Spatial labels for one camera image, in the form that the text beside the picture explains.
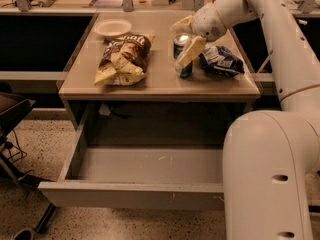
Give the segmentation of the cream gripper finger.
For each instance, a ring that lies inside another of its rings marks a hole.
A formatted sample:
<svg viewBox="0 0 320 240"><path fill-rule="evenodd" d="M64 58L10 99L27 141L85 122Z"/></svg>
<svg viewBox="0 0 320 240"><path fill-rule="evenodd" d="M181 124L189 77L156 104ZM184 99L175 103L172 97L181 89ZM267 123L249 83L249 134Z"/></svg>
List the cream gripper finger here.
<svg viewBox="0 0 320 240"><path fill-rule="evenodd" d="M182 52L177 58L177 65L182 68L186 67L203 52L205 46L206 39L201 36L188 38Z"/></svg>
<svg viewBox="0 0 320 240"><path fill-rule="evenodd" d="M170 30L174 33L187 33L187 34L192 34L192 19L193 16L189 15L186 16L185 18L177 21L176 23L174 23L171 27Z"/></svg>

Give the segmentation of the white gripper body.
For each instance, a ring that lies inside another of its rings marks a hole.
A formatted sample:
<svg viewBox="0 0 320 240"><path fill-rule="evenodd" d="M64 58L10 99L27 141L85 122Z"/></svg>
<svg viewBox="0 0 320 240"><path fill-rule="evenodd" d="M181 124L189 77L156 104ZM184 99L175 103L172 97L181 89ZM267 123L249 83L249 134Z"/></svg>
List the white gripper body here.
<svg viewBox="0 0 320 240"><path fill-rule="evenodd" d="M191 29L195 35L205 38L207 42L216 41L227 32L227 28L213 3L207 3L194 14L191 20Z"/></svg>

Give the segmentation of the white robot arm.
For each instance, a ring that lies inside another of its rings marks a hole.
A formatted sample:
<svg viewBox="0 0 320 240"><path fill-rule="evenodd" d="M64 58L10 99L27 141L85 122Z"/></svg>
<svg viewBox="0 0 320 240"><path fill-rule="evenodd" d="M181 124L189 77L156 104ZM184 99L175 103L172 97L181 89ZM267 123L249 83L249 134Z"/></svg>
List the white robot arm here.
<svg viewBox="0 0 320 240"><path fill-rule="evenodd" d="M173 24L182 69L238 23L261 22L281 108L236 119L223 145L228 240L313 240L305 176L320 167L320 63L285 0L216 0Z"/></svg>

